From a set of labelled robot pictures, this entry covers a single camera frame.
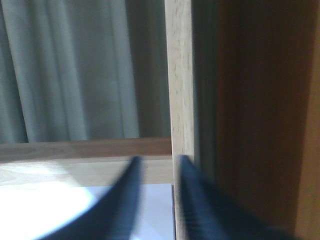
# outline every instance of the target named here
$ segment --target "white paper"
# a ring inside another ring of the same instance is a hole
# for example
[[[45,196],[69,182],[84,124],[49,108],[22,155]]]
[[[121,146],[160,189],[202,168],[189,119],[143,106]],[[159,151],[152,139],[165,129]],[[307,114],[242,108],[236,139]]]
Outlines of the white paper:
[[[72,221],[109,186],[47,184],[37,190],[0,191],[0,240],[33,240]],[[142,186],[131,240],[174,240],[171,184]]]

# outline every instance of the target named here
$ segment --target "wooden board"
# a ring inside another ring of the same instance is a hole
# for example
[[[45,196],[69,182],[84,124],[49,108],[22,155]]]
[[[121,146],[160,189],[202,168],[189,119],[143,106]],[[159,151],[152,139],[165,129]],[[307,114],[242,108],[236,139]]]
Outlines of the wooden board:
[[[217,181],[291,234],[305,149],[319,148],[315,140],[305,146],[318,6],[316,0],[219,3]]]
[[[169,138],[0,145],[0,190],[111,185],[133,155],[145,156],[144,183],[172,184],[170,145]]]
[[[296,234],[308,240],[320,239],[320,7],[315,32],[295,226]]]
[[[185,240],[179,205],[179,155],[195,154],[191,0],[165,0],[176,239]]]

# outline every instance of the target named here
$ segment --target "light wood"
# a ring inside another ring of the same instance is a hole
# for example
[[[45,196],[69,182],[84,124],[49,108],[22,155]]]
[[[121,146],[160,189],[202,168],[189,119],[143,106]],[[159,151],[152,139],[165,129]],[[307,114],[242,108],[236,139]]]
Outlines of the light wood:
[[[295,232],[320,239],[320,8],[317,14]]]
[[[165,0],[176,239],[185,240],[179,205],[179,155],[195,154],[191,0]]]
[[[0,144],[0,161],[171,155],[169,137]]]
[[[0,146],[0,190],[50,184],[111,185],[132,155],[144,155],[144,183],[173,183],[169,138],[18,143]]]

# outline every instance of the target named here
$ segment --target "white surface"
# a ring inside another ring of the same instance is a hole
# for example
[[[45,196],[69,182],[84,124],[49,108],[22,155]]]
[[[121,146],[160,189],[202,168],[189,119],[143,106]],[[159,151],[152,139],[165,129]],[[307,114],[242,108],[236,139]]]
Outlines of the white surface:
[[[108,186],[46,184],[37,190],[0,191],[0,240],[32,240],[71,221],[92,206]],[[142,186],[132,240],[174,239],[171,184]]]

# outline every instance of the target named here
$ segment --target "curtain fold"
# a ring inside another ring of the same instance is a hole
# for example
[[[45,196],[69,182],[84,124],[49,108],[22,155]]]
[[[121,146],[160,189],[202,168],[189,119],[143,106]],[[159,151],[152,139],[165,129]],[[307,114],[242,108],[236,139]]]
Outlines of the curtain fold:
[[[156,13],[138,23],[145,45],[125,0],[0,2],[0,143],[170,135],[159,1],[140,0]]]
[[[0,143],[27,142],[16,75],[0,2]]]

